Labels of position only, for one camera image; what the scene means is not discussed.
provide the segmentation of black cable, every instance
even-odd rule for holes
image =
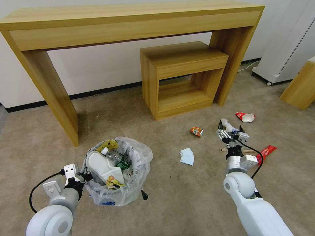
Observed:
[[[259,171],[259,169],[261,168],[261,166],[263,165],[263,156],[262,156],[262,154],[261,154],[259,151],[257,151],[257,150],[255,150],[255,149],[251,148],[250,146],[248,146],[248,145],[242,143],[242,142],[241,142],[240,140],[238,140],[238,139],[236,139],[236,140],[237,140],[240,144],[244,145],[245,147],[247,147],[247,148],[249,148],[249,149],[251,149],[251,150],[257,152],[257,153],[262,157],[262,161],[261,161],[260,165],[258,166],[257,170],[256,170],[256,171],[253,173],[253,175],[252,175],[252,179],[253,179],[253,178],[255,177],[255,175],[257,174],[257,172]]]
[[[39,183],[32,189],[32,191],[31,191],[31,193],[30,193],[30,196],[29,196],[29,204],[30,204],[30,208],[32,209],[32,211],[34,211],[34,213],[37,213],[37,211],[35,210],[35,208],[33,207],[33,204],[32,204],[32,195],[33,195],[33,192],[35,191],[35,189],[36,189],[38,186],[40,186],[40,184],[42,184],[42,183],[45,182],[46,180],[48,180],[48,179],[50,179],[50,178],[52,178],[52,177],[54,177],[54,176],[56,176],[56,175],[64,175],[63,170],[61,170],[60,172],[55,173],[55,174],[53,174],[53,175],[51,175],[51,176],[48,176],[47,178],[45,178],[44,180],[42,180],[41,182],[39,182]]]

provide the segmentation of green bottle label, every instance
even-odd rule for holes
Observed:
[[[127,161],[127,159],[126,159],[125,157],[123,157],[123,158],[121,159],[121,161],[118,162],[118,164],[117,164],[116,166],[117,166],[117,167],[120,167],[121,170],[125,170],[125,169],[128,169],[130,165],[131,165],[131,163],[129,163],[129,162]]]

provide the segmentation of plastic bag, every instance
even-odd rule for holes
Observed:
[[[153,154],[148,146],[134,139],[116,137],[115,140],[118,142],[119,152],[128,154],[131,158],[133,175],[130,180],[127,182],[126,186],[112,190],[108,189],[105,183],[102,186],[99,181],[94,181],[97,177],[92,174],[93,179],[85,184],[85,188],[96,204],[122,207],[139,197],[142,185],[150,172],[150,161],[152,160]],[[98,143],[87,152],[82,170],[86,168],[85,161],[88,154],[95,151],[102,143],[103,142]]]

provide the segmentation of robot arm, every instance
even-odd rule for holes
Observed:
[[[66,184],[54,177],[43,184],[49,205],[30,220],[26,236],[70,236],[73,215],[81,198],[84,183],[92,179],[87,170],[78,172],[77,164],[64,166]]]
[[[274,207],[261,197],[254,180],[247,175],[247,170],[257,165],[257,159],[254,156],[243,155],[242,144],[238,140],[247,142],[248,134],[244,133],[240,126],[237,137],[232,138],[223,130],[221,121],[217,134],[228,148],[224,189],[231,195],[247,234],[249,236],[293,235]]]

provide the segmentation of wooden console table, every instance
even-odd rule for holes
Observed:
[[[48,50],[212,31],[210,46],[229,55],[215,96],[222,106],[263,9],[224,0],[22,8],[0,21],[0,31],[78,146],[77,113]]]

